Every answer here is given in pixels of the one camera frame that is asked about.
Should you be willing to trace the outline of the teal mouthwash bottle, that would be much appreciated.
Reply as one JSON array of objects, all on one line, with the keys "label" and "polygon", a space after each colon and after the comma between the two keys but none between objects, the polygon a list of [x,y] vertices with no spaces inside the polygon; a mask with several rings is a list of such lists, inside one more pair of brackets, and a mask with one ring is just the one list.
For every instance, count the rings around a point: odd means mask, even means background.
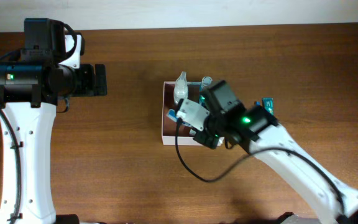
[{"label": "teal mouthwash bottle", "polygon": [[[200,84],[200,92],[202,92],[208,85],[212,83],[213,79],[211,77],[203,77]],[[199,103],[204,106],[204,97],[199,95]]]}]

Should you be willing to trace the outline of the Colgate toothpaste tube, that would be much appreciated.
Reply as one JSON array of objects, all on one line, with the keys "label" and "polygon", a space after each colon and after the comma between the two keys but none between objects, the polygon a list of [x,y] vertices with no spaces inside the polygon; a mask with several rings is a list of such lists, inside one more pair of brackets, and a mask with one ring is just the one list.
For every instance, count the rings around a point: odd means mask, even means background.
[{"label": "Colgate toothpaste tube", "polygon": [[274,114],[273,98],[262,98],[262,105],[270,114]]}]

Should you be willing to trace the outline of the purple spray bottle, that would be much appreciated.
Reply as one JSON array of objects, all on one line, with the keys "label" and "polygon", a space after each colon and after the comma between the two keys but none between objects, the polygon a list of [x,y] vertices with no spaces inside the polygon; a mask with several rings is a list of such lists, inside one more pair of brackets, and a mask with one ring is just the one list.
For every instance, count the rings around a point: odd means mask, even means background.
[{"label": "purple spray bottle", "polygon": [[186,80],[186,72],[182,71],[180,76],[175,81],[173,91],[174,103],[177,105],[181,99],[188,98],[188,84]]}]

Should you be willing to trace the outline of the blue white toothbrush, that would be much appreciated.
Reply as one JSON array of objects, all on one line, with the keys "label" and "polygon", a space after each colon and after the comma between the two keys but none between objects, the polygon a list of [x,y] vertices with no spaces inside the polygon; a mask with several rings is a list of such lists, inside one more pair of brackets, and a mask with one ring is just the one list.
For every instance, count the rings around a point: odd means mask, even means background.
[{"label": "blue white toothbrush", "polygon": [[[175,114],[175,110],[174,109],[169,109],[168,113],[166,114],[167,118],[169,118],[170,120],[172,120],[173,122],[177,122],[177,117],[176,117],[176,114]],[[186,126],[186,127],[189,127],[191,128],[192,125],[187,123],[187,122],[182,122],[182,125]]]}]

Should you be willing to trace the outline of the green white soap box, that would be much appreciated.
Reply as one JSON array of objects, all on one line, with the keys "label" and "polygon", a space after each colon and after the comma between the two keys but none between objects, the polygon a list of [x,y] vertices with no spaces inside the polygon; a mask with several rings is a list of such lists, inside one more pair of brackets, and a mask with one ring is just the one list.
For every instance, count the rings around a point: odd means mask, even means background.
[{"label": "green white soap box", "polygon": [[190,136],[195,136],[195,134],[196,134],[196,131],[193,130],[193,129],[191,129],[190,132],[189,132],[189,135],[190,135]]}]

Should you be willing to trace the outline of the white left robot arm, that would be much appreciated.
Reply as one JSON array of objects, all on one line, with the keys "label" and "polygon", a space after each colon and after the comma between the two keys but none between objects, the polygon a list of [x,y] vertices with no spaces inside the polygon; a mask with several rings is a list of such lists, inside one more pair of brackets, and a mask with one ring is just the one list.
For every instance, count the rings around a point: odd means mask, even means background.
[{"label": "white left robot arm", "polygon": [[80,62],[85,40],[64,22],[27,18],[24,34],[23,48],[0,58],[0,223],[79,223],[53,205],[53,123],[60,100],[107,94],[106,68]]}]

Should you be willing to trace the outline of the white cardboard box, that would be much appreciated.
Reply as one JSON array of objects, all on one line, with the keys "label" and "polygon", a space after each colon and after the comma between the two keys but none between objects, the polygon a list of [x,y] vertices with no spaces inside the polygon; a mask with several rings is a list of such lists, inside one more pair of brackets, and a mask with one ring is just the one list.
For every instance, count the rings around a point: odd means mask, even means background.
[{"label": "white cardboard box", "polygon": [[[162,101],[162,124],[161,124],[161,137],[164,146],[175,145],[176,122],[170,119],[167,114],[170,109],[175,109],[176,105],[173,98],[175,82],[163,83],[163,101]],[[189,82],[188,84],[188,98],[196,101],[199,97],[199,82]],[[191,128],[181,125],[179,130],[178,145],[179,146],[201,146],[193,140],[190,135]]]}]

